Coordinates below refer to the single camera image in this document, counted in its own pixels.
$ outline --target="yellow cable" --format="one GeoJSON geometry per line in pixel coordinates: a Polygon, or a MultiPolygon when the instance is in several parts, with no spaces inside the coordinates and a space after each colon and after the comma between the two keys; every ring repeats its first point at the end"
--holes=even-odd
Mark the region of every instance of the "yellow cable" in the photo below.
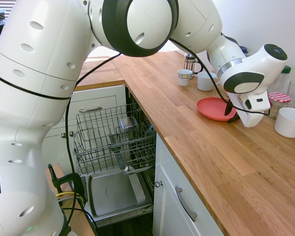
{"type": "Polygon", "coordinates": [[[74,195],[74,192],[67,191],[67,192],[58,193],[58,194],[56,194],[56,197],[59,197],[59,196],[64,195],[64,194],[73,194],[74,195]]]}

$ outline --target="white wall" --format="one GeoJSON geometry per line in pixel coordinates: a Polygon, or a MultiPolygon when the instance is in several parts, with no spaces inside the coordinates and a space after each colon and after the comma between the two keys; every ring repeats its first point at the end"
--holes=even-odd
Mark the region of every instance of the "white wall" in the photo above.
{"type": "Polygon", "coordinates": [[[295,0],[213,0],[223,22],[222,32],[249,52],[264,44],[288,55],[290,80],[295,80],[295,0]]]}

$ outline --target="small cup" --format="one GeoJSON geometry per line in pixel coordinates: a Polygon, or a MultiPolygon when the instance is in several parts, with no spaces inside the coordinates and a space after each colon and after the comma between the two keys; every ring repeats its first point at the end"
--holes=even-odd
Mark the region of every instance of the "small cup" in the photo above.
{"type": "MultiPolygon", "coordinates": [[[[211,73],[211,76],[214,80],[217,79],[216,74],[211,73]]],[[[210,78],[210,76],[206,73],[206,72],[199,72],[198,73],[198,89],[202,90],[202,91],[211,91],[213,89],[213,83],[212,80],[210,78]]]]}
{"type": "Polygon", "coordinates": [[[192,76],[192,70],[182,69],[178,71],[179,85],[187,86],[192,76]]]}
{"type": "Polygon", "coordinates": [[[295,108],[281,108],[274,129],[284,137],[295,138],[295,108]]]}

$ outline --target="cabinet knob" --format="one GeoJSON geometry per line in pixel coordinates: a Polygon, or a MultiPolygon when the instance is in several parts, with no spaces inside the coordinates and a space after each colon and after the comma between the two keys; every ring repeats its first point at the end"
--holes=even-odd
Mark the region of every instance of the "cabinet knob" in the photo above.
{"type": "Polygon", "coordinates": [[[155,185],[156,188],[158,188],[158,187],[161,186],[161,185],[163,186],[163,183],[162,183],[162,181],[160,181],[160,182],[155,182],[154,185],[155,185]]]}

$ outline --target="cable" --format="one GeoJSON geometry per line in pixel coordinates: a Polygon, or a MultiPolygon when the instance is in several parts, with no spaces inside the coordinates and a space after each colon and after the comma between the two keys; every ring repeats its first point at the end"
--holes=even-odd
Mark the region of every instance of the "cable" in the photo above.
{"type": "MultiPolygon", "coordinates": [[[[62,208],[62,210],[71,210],[71,208],[62,208]]],[[[89,218],[92,220],[92,222],[94,223],[95,228],[97,229],[97,224],[95,220],[93,219],[92,215],[88,211],[86,211],[85,209],[78,209],[78,208],[74,208],[74,210],[79,210],[86,213],[89,216],[89,218]]]]}
{"type": "Polygon", "coordinates": [[[74,192],[73,191],[67,191],[67,192],[58,193],[58,194],[56,194],[56,197],[62,196],[64,194],[74,194],[74,192]]]}
{"type": "MultiPolygon", "coordinates": [[[[195,54],[195,53],[192,52],[189,48],[187,48],[186,46],[184,46],[183,44],[177,42],[176,40],[174,40],[174,39],[172,39],[172,38],[170,38],[170,41],[172,41],[173,43],[175,43],[175,44],[181,46],[183,49],[187,50],[188,52],[190,52],[190,53],[191,53],[191,54],[192,54],[192,55],[198,60],[198,63],[202,66],[202,68],[205,69],[205,71],[206,71],[207,74],[209,75],[209,77],[210,77],[210,79],[211,79],[211,81],[212,81],[214,87],[216,88],[216,91],[217,91],[218,95],[221,97],[221,99],[222,99],[225,103],[229,104],[229,102],[223,97],[223,95],[221,94],[221,92],[220,92],[220,90],[218,89],[217,85],[215,84],[214,79],[212,78],[212,76],[211,76],[210,72],[208,71],[207,67],[206,67],[206,66],[204,65],[204,63],[199,59],[199,57],[197,56],[197,54],[195,54]]],[[[245,110],[245,109],[242,109],[242,108],[236,107],[236,106],[234,106],[233,104],[232,104],[232,107],[234,107],[235,109],[240,110],[240,111],[242,111],[242,112],[255,113],[255,114],[262,114],[262,115],[264,115],[264,116],[269,116],[269,115],[270,115],[270,109],[269,109],[269,111],[268,111],[268,114],[266,114],[266,113],[263,113],[263,112],[252,112],[252,111],[248,111],[248,110],[245,110]]]]}
{"type": "Polygon", "coordinates": [[[9,85],[15,89],[18,89],[18,90],[21,90],[23,92],[27,92],[27,93],[30,93],[32,95],[36,95],[36,96],[39,96],[39,97],[43,97],[43,98],[49,98],[49,99],[53,99],[53,100],[69,100],[71,99],[71,97],[53,97],[53,96],[48,96],[48,95],[44,95],[44,94],[40,94],[40,93],[37,93],[37,92],[34,92],[34,91],[30,91],[30,90],[27,90],[26,88],[22,88],[22,87],[19,87],[13,83],[10,83],[9,81],[3,79],[0,77],[0,81],[5,83],[6,85],[9,85]]]}
{"type": "MultiPolygon", "coordinates": [[[[118,55],[116,56],[113,56],[105,61],[103,61],[102,63],[100,63],[98,66],[94,67],[92,70],[90,70],[88,73],[86,73],[84,76],[82,76],[76,83],[75,87],[83,80],[85,79],[89,74],[91,74],[92,72],[94,72],[95,70],[97,70],[98,68],[100,68],[102,65],[108,63],[109,61],[115,59],[116,57],[120,56],[121,53],[119,53],[118,55]]],[[[66,107],[66,110],[65,110],[65,133],[68,134],[69,133],[69,126],[68,126],[68,116],[69,116],[69,108],[70,108],[70,102],[71,102],[71,98],[68,102],[68,105],[66,107]]],[[[74,174],[75,173],[75,170],[74,170],[74,165],[73,165],[73,160],[72,160],[72,156],[71,156],[71,151],[70,151],[70,146],[69,146],[69,136],[66,135],[65,137],[65,140],[66,140],[66,146],[67,146],[67,152],[68,152],[68,155],[69,155],[69,161],[70,161],[70,165],[71,165],[71,170],[72,170],[72,173],[74,174]]],[[[69,218],[68,218],[68,221],[65,225],[64,228],[67,228],[70,224],[70,221],[71,221],[71,218],[73,216],[73,211],[75,209],[75,202],[76,202],[76,198],[77,198],[77,192],[76,192],[76,189],[74,188],[74,198],[73,198],[73,205],[72,205],[72,209],[71,209],[71,213],[69,215],[69,218]]]]}
{"type": "Polygon", "coordinates": [[[103,62],[100,63],[98,66],[94,67],[92,70],[90,70],[88,73],[86,73],[83,77],[81,77],[81,78],[77,81],[75,87],[76,87],[76,86],[77,86],[77,85],[78,85],[83,79],[85,79],[89,74],[93,73],[95,70],[97,70],[98,68],[100,68],[102,65],[104,65],[104,64],[106,64],[106,63],[108,63],[108,62],[110,62],[111,60],[115,59],[116,57],[119,57],[120,55],[121,55],[121,53],[119,53],[118,55],[115,55],[115,56],[113,56],[113,57],[111,57],[111,58],[109,58],[109,59],[103,61],[103,62]]]}
{"type": "MultiPolygon", "coordinates": [[[[73,199],[73,198],[74,198],[74,196],[67,197],[67,198],[61,198],[61,199],[58,199],[57,201],[60,203],[60,202],[63,202],[63,201],[66,201],[66,200],[70,200],[70,199],[73,199]]],[[[84,200],[83,200],[83,198],[81,198],[80,196],[77,196],[77,200],[81,200],[81,202],[83,204],[85,203],[84,200]]]]}

